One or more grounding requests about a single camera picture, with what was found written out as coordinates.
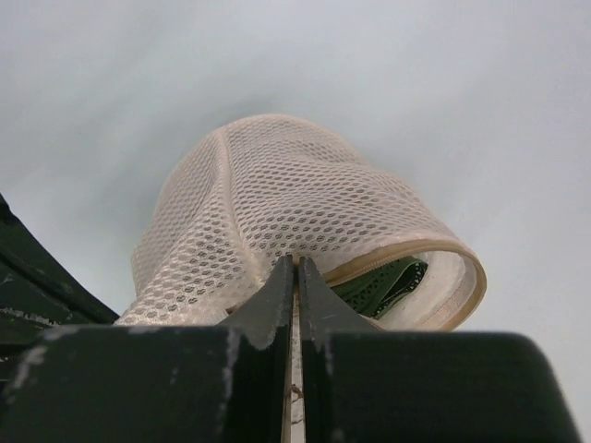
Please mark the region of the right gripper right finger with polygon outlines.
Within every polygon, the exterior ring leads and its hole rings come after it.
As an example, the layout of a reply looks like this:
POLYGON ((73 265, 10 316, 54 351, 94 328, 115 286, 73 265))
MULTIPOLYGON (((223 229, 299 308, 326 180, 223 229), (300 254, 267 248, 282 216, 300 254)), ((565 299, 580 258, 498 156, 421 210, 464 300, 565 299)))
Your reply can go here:
POLYGON ((387 332, 298 265, 309 442, 577 442, 546 356, 526 336, 387 332))

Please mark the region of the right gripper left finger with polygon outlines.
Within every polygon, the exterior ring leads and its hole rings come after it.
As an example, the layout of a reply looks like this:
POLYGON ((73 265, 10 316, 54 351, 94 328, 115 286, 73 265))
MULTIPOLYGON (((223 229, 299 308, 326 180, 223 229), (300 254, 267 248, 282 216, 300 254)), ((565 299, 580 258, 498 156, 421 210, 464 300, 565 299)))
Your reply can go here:
POLYGON ((286 442, 294 263, 216 326, 68 326, 20 356, 5 442, 286 442))

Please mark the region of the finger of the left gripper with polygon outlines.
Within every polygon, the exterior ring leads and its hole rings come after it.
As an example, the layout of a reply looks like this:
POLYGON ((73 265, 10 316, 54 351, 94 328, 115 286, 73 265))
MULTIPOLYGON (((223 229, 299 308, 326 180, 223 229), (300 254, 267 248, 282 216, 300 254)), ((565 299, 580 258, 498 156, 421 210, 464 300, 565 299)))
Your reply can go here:
POLYGON ((45 329, 106 324, 115 311, 89 293, 1 200, 1 363, 13 365, 45 329))

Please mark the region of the round beige mesh laundry bag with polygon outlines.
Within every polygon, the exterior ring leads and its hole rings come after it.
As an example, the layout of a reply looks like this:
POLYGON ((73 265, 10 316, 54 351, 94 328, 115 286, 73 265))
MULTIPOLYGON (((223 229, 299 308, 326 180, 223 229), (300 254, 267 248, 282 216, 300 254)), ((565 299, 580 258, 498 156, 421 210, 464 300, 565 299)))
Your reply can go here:
POLYGON ((123 325, 213 325, 283 256, 340 285, 400 258, 426 262, 384 329, 451 330, 484 297, 476 254, 402 180, 309 121, 262 114, 222 126, 169 174, 132 255, 123 325))

